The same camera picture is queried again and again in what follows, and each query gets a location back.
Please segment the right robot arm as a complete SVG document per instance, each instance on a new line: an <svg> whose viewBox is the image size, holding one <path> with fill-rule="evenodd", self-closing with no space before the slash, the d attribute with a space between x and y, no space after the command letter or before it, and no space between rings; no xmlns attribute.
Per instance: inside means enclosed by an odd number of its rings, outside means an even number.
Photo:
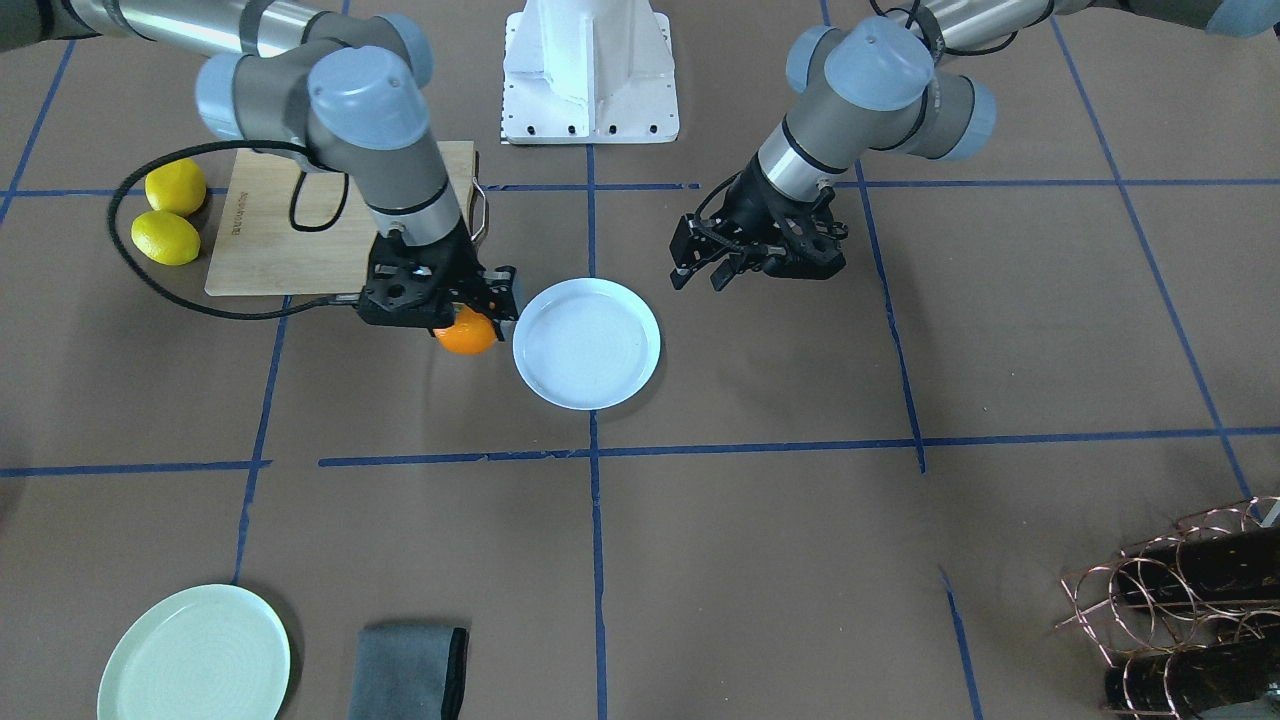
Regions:
<svg viewBox="0 0 1280 720"><path fill-rule="evenodd" d="M344 176L376 225L349 305L371 325L452 327L462 307L502 332L518 319L516 270L477 259L422 95L434 59L399 14L353 18L297 1L5 1L3 50L99 36L204 56L195 102L214 141L169 161L251 149Z"/></svg>

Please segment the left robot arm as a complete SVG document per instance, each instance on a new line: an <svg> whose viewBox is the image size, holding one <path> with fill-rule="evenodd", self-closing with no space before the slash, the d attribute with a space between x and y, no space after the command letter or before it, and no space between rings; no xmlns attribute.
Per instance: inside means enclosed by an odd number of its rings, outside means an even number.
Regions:
<svg viewBox="0 0 1280 720"><path fill-rule="evenodd" d="M797 101L749 163L722 182L723 201L681 217L669 282L708 269L714 290L749 272L826 281L846 265L849 228L831 211L835 182L864 152L959 161L979 152L998 109L977 79L943 69L1004 49L1085 1L910 1L876 6L852 29L814 26L788 51Z"/></svg>

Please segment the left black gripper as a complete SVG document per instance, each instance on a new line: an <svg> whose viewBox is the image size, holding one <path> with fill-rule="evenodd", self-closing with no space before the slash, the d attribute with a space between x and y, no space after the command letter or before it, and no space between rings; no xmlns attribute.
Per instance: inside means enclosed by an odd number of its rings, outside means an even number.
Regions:
<svg viewBox="0 0 1280 720"><path fill-rule="evenodd" d="M827 281L847 264L849 227L829 210L835 190L826 181L812 201L797 201L774 188L759 161L718 183L686 215L686 236L669 242L669 283L682 290L713 265L710 286L723 291L749 272L797 281Z"/></svg>

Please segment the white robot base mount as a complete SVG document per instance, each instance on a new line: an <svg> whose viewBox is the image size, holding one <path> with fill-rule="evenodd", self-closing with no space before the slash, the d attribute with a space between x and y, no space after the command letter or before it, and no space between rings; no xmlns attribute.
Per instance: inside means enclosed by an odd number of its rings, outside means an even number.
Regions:
<svg viewBox="0 0 1280 720"><path fill-rule="evenodd" d="M500 141L671 143L669 18L648 1L527 1L504 26Z"/></svg>

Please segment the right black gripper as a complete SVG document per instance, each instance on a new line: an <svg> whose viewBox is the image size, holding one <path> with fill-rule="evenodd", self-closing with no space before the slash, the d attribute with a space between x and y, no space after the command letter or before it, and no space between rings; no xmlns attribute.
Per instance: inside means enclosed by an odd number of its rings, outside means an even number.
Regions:
<svg viewBox="0 0 1280 720"><path fill-rule="evenodd" d="M428 245L408 245L401 231L388 231L372 241L356 313L370 325L434 332L457 323L461 304L497 328L520 318L518 281L515 266L483 268L463 222Z"/></svg>

